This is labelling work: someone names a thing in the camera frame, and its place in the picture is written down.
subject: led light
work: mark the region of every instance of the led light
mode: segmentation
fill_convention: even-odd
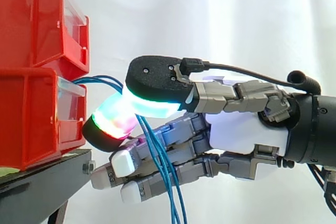
[[[168,118],[178,111],[179,103],[154,102],[134,95],[126,86],[122,90],[123,98],[128,101],[135,114],[149,118]]]
[[[116,93],[92,114],[96,126],[106,134],[117,138],[128,137],[137,124],[137,118],[120,93]]]

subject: red plastic bin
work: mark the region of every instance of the red plastic bin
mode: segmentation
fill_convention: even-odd
[[[71,0],[0,0],[0,68],[89,72],[89,20]]]
[[[84,145],[84,87],[48,68],[0,69],[0,87],[0,167],[25,170]]]

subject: screw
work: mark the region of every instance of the screw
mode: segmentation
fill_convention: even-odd
[[[83,164],[83,173],[90,175],[93,170],[96,168],[96,163],[95,161],[88,161],[87,163]]]
[[[320,108],[320,112],[321,112],[322,114],[327,114],[328,110],[325,109],[325,108]]]

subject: white backdrop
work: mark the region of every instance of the white backdrop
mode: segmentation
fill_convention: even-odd
[[[91,74],[123,80],[140,55],[199,57],[279,79],[299,69],[321,82],[323,94],[336,96],[335,0],[75,1],[90,17]],[[90,86],[88,113],[111,92]],[[96,150],[93,157],[98,165],[108,161]],[[65,223],[170,223],[167,195],[128,206],[119,189],[87,184],[71,198]],[[182,191],[191,224],[335,223],[303,165],[256,182],[203,178]]]

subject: blue wire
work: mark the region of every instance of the blue wire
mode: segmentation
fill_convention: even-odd
[[[122,87],[120,87],[119,85],[109,82],[109,81],[105,81],[105,80],[101,80],[99,78],[95,78],[95,77],[83,77],[83,78],[79,78],[76,79],[75,81],[73,81],[73,83],[75,84],[85,84],[85,83],[105,83],[107,85],[109,85],[110,87],[114,88],[115,90],[117,90],[119,93],[122,92]]]
[[[121,81],[119,81],[117,78],[115,78],[115,77],[112,77],[112,76],[105,76],[105,75],[102,75],[102,74],[100,74],[100,75],[98,75],[98,76],[93,76],[94,78],[105,78],[105,79],[109,79],[109,80],[112,80],[112,81],[114,81],[114,82],[116,82],[120,87],[122,87],[123,88],[123,84],[121,83]]]
[[[157,154],[159,156],[160,162],[161,162],[164,170],[162,169],[162,167],[160,166],[160,164],[156,160],[155,153],[154,153],[154,150],[153,150],[152,138],[148,135],[146,127],[143,125],[144,121],[147,123],[146,119],[143,118],[143,117],[141,117],[141,116],[138,116],[138,115],[137,115],[137,118],[138,118],[140,127],[141,127],[142,131],[144,132],[146,139],[148,140],[147,141],[148,149],[150,151],[152,159],[153,159],[153,161],[154,161],[157,169],[159,170],[159,172],[160,172],[160,174],[161,174],[161,176],[163,178],[163,181],[164,181],[164,184],[165,184],[165,187],[166,187],[166,190],[167,190],[170,202],[171,202],[171,215],[172,215],[171,218],[172,218],[172,223],[175,223],[174,220],[176,219],[177,223],[180,224],[181,223],[180,222],[180,218],[178,217],[179,215],[177,213],[177,210],[176,210],[176,207],[175,207],[175,204],[174,204],[174,197],[173,197],[173,192],[172,192],[172,185],[171,185],[171,181],[170,181],[170,176],[169,176],[167,167],[164,165],[165,162],[164,162],[162,153],[158,149],[156,149],[156,152],[157,152]]]
[[[110,79],[110,80],[116,82],[117,84],[109,82],[109,81],[101,80],[100,78]],[[79,78],[79,79],[75,80],[74,83],[75,84],[104,83],[104,84],[107,84],[107,85],[111,86],[112,88],[116,89],[119,93],[122,93],[122,88],[123,88],[123,84],[119,80],[117,80],[114,77],[104,76],[104,75]],[[176,188],[177,188],[178,197],[179,197],[179,200],[180,200],[182,213],[183,213],[183,221],[184,221],[185,224],[187,224],[186,212],[185,212],[185,207],[184,207],[184,203],[183,203],[183,197],[182,197],[182,193],[181,193],[181,190],[180,190],[180,184],[179,184],[179,181],[178,181],[178,178],[177,178],[177,175],[176,175],[176,171],[175,171],[172,163],[169,160],[169,157],[166,153],[166,150],[163,148],[163,146],[161,145],[161,143],[157,139],[156,135],[154,134],[154,132],[151,129],[147,120],[144,117],[141,117],[141,116],[138,116],[138,115],[137,115],[137,119],[139,121],[140,127],[142,128],[142,130],[145,134],[146,139],[148,140],[148,147],[149,147],[150,154],[152,156],[152,159],[153,159],[157,169],[159,170],[159,172],[162,176],[162,179],[164,181],[166,190],[168,192],[170,202],[171,202],[172,223],[175,223],[175,219],[176,219],[177,224],[180,224],[180,218],[178,217],[179,215],[178,215],[178,212],[176,210],[175,203],[174,203],[171,179],[170,179],[169,172],[167,170],[167,165],[169,166],[169,169],[170,169],[170,171],[172,173],[172,176],[173,176],[174,183],[175,183]],[[155,150],[156,150],[156,152],[159,156],[159,160],[162,164],[163,169],[162,169],[161,165],[158,163],[158,160],[155,157],[153,146],[154,146],[154,148],[155,148]]]
[[[159,143],[159,140],[158,138],[155,136],[153,130],[151,129],[151,127],[149,126],[148,122],[145,121],[144,122],[148,131],[149,131],[149,134],[152,135],[152,137],[154,138],[154,141],[155,142],[158,142]],[[183,201],[183,196],[182,196],[182,192],[181,192],[181,189],[180,189],[180,183],[178,181],[178,178],[177,178],[177,174],[176,174],[176,171],[175,171],[175,168],[173,167],[172,163],[170,162],[169,160],[169,157],[167,155],[167,152],[165,151],[165,149],[162,147],[161,144],[158,144],[158,147],[160,149],[160,151],[162,152],[169,168],[170,168],[170,171],[173,175],[173,179],[174,179],[174,183],[175,183],[175,186],[176,186],[176,189],[177,189],[177,193],[178,193],[178,198],[180,200],[180,204],[181,204],[181,209],[182,209],[182,214],[183,214],[183,222],[185,224],[187,224],[187,215],[186,215],[186,211],[185,211],[185,206],[184,206],[184,201]]]

